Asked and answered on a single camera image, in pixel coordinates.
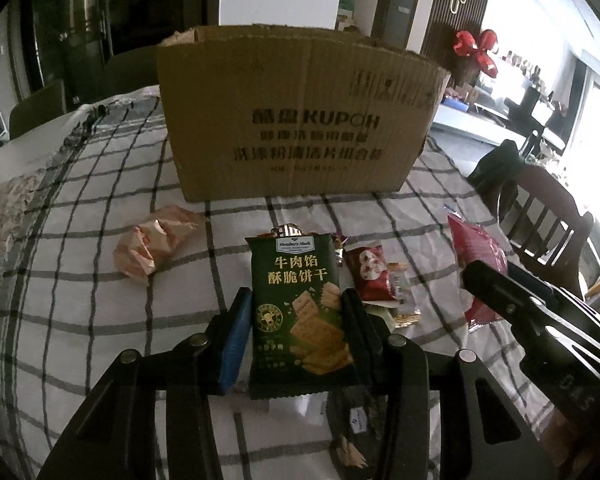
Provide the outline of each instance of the wooden chair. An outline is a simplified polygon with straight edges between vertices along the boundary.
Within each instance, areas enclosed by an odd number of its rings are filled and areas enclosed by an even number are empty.
[[[600,222],[596,220],[589,239],[580,255],[580,273],[588,287],[593,286],[600,276]]]
[[[126,94],[158,84],[157,45],[135,48],[107,61],[103,74],[103,92],[107,96]]]
[[[528,194],[524,203],[517,200],[520,189]],[[492,212],[525,268],[582,298],[578,264],[593,228],[592,214],[580,216],[573,196],[540,166],[525,165],[517,177],[486,195],[491,204],[497,197]]]
[[[9,115],[10,139],[16,139],[66,113],[64,82],[56,79],[18,103]]]

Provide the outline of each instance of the red candy wrapper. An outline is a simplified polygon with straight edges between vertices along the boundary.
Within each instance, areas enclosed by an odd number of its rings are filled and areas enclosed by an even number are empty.
[[[390,293],[389,271],[379,242],[348,249],[345,259],[362,301],[395,301]]]
[[[460,215],[449,211],[448,222],[458,266],[464,269],[471,262],[482,260],[499,273],[506,274],[507,259],[496,240],[483,227],[465,222]],[[478,298],[474,298],[464,317],[469,329],[502,319]]]

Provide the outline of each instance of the window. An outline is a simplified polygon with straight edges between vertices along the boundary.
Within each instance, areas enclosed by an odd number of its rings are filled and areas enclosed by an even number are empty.
[[[565,177],[576,203],[600,222],[600,84],[590,88],[565,160]]]

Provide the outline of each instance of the cracker image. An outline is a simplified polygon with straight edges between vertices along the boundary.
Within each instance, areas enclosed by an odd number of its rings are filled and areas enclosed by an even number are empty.
[[[337,346],[344,336],[341,329],[317,316],[299,319],[289,333],[302,342],[322,348]]]
[[[291,303],[299,320],[307,319],[318,314],[318,306],[306,290]]]
[[[337,285],[331,282],[327,282],[324,284],[324,286],[322,287],[320,304],[327,308],[340,310],[340,289]]]
[[[302,360],[302,365],[309,366],[314,370],[320,369],[322,373],[318,373],[318,375],[324,375],[352,362],[353,357],[349,353],[349,345],[343,344],[340,348],[319,349],[309,354]]]
[[[309,353],[307,350],[305,350],[304,348],[300,347],[300,346],[290,346],[289,347],[289,351],[297,358],[302,359],[303,357],[306,357],[307,354]]]

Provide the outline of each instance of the red decoration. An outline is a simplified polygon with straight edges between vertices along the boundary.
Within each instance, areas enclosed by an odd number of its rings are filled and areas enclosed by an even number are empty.
[[[471,33],[466,30],[460,30],[456,33],[456,38],[458,38],[458,42],[454,45],[454,52],[458,56],[472,56],[478,63],[480,70],[486,75],[489,77],[496,77],[498,75],[496,64],[487,54],[487,50],[491,50],[498,42],[495,32],[490,28],[484,30],[480,38],[478,38],[477,44]]]

